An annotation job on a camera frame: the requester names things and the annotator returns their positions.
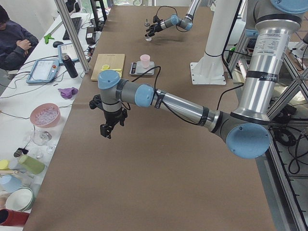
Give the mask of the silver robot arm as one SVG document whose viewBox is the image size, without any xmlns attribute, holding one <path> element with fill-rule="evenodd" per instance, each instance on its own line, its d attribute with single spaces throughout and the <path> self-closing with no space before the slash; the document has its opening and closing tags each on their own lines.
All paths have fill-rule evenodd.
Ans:
<svg viewBox="0 0 308 231">
<path fill-rule="evenodd" d="M 175 151 L 210 152 L 229 149 L 241 158 L 263 155 L 270 145 L 266 109 L 281 67 L 288 37 L 300 27 L 300 15 L 286 14 L 273 1 L 250 1 L 251 20 L 260 36 L 244 94 L 232 113 L 211 110 L 224 80 L 221 50 L 238 1 L 219 1 L 215 13 L 197 11 L 192 32 L 164 32 L 153 42 L 141 38 L 141 23 L 154 7 L 116 6 L 104 31 L 107 51 L 129 58 L 149 53 L 162 67 L 161 85 L 129 81 L 115 71 L 99 75 L 106 123 L 101 132 L 113 137 L 94 138 L 94 151 L 103 155 L 154 154 Z"/>
<path fill-rule="evenodd" d="M 146 29 L 145 37 L 151 38 L 152 36 L 155 35 L 155 33 L 163 31 L 172 26 L 175 26 L 178 31 L 183 32 L 183 33 L 189 31 L 193 26 L 194 14 L 200 4 L 201 4 L 200 0 L 193 0 L 186 12 L 186 15 L 183 18 L 178 16 L 178 12 L 174 7 L 165 6 L 165 5 L 160 6 L 158 10 L 156 11 L 156 14 L 153 17 L 153 24 L 151 24 L 149 28 Z M 172 8 L 175 10 L 175 13 L 172 14 L 167 19 L 160 19 L 158 17 L 158 12 L 162 7 Z"/>
</svg>

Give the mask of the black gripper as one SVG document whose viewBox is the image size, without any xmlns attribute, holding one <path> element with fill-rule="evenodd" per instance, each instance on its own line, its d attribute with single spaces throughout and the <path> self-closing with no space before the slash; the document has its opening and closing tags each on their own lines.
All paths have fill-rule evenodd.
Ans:
<svg viewBox="0 0 308 231">
<path fill-rule="evenodd" d="M 146 29 L 146 34 L 145 37 L 146 38 L 151 38 L 152 36 L 155 35 L 156 32 L 160 32 L 163 30 L 162 26 L 161 26 L 162 21 L 156 22 L 152 25 L 149 26 L 148 29 Z"/>
<path fill-rule="evenodd" d="M 114 112 L 104 112 L 104 117 L 106 119 L 106 124 L 100 125 L 100 133 L 105 138 L 111 139 L 111 132 L 113 127 L 119 123 L 121 126 L 124 126 L 125 119 L 128 117 L 127 110 L 125 108 L 120 108 Z"/>
</svg>

